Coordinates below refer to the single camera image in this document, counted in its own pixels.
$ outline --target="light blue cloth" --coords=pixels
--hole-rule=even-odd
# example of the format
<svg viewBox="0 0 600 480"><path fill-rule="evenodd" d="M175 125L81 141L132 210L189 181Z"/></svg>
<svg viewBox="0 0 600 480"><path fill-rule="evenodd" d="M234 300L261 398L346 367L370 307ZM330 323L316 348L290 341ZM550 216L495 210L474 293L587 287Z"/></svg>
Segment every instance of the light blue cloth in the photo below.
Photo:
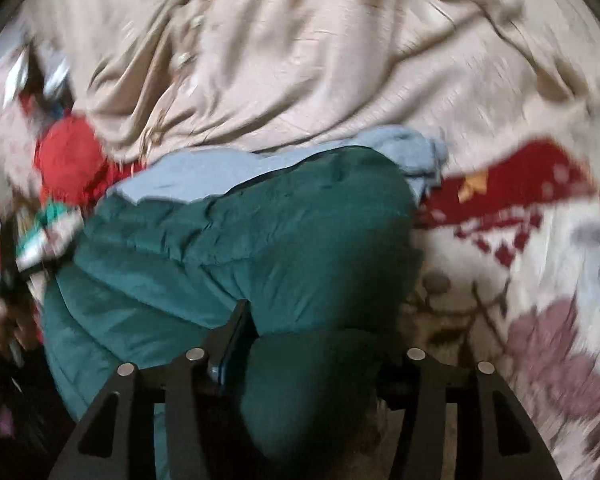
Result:
<svg viewBox="0 0 600 480"><path fill-rule="evenodd" d="M404 173L417 201L428 187L440 183L440 167L447 158L441 140L425 139L404 126L379 126L352 139L287 148L271 155L231 148L174 152L142 173L118 183L110 192L119 193L134 203L143 198L195 202L209 195L222 195L261 174L289 168L316 153L343 146L366 146L392 160Z"/></svg>

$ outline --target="floral pattern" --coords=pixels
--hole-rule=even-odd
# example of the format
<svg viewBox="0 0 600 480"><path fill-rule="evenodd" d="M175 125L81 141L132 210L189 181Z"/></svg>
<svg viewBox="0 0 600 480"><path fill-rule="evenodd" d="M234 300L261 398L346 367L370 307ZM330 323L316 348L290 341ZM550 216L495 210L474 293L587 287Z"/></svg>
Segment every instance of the floral pattern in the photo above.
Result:
<svg viewBox="0 0 600 480"><path fill-rule="evenodd" d="M562 166L551 168L558 183ZM403 336L448 364L494 363L563 478L600 480L600 197L588 190L472 218L487 190L463 202L460 217L446 200L458 199L462 182L438 193L446 220L414 232L424 264L404 303ZM503 182L494 200L517 200L516 182ZM458 224L447 221L454 211Z"/></svg>

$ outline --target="patterned blanket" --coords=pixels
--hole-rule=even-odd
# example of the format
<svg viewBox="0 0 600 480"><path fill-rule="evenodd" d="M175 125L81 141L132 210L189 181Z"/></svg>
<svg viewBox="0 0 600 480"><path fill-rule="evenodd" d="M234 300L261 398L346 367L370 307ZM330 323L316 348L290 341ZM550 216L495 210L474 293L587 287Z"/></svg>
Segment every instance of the patterned blanket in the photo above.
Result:
<svg viewBox="0 0 600 480"><path fill-rule="evenodd" d="M563 478L600 480L600 120L559 140L532 140L431 193L400 329L442 362L493 362ZM385 415L381 445L338 478L387 478L402 414ZM455 453L445 451L445 479Z"/></svg>

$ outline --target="bed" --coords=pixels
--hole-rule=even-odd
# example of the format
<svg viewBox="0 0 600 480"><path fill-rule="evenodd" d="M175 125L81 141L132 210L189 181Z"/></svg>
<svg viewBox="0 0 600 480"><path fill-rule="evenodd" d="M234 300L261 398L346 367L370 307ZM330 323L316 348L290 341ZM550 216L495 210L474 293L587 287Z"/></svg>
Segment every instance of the bed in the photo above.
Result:
<svg viewBox="0 0 600 480"><path fill-rule="evenodd" d="M563 477L600 480L597 0L27 0L22 16L119 162L387 123L444 140L400 330L495 363ZM399 419L338 474L386 478Z"/></svg>

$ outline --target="red cloth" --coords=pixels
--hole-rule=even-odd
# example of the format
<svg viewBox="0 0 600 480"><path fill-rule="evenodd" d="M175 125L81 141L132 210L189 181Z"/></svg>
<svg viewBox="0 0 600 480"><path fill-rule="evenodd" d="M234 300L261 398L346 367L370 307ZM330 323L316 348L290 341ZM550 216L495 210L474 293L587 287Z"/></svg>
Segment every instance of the red cloth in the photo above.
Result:
<svg viewBox="0 0 600 480"><path fill-rule="evenodd" d="M89 123L76 116L56 122L36 147L35 167L42 174L41 200L53 198L90 209L106 190L139 171L139 163L117 165L102 153Z"/></svg>
<svg viewBox="0 0 600 480"><path fill-rule="evenodd" d="M595 195L587 175L553 141L532 140L505 160L488 168L485 193L474 192L460 202L465 176L443 179L418 211L416 226L455 226L454 236L467 240L509 268L532 230L542 225L541 205ZM513 242L491 244L483 234L515 227Z"/></svg>
<svg viewBox="0 0 600 480"><path fill-rule="evenodd" d="M531 211L530 206L596 193L586 175L564 151L545 139L532 140L491 166L487 193L474 193L461 203L458 192L465 179L465 176L446 178L441 187L431 191L418 212L419 227L458 225L470 219L478 219L473 232L506 227L519 224L521 218L500 215L504 210L518 206ZM533 214L529 221L538 223Z"/></svg>

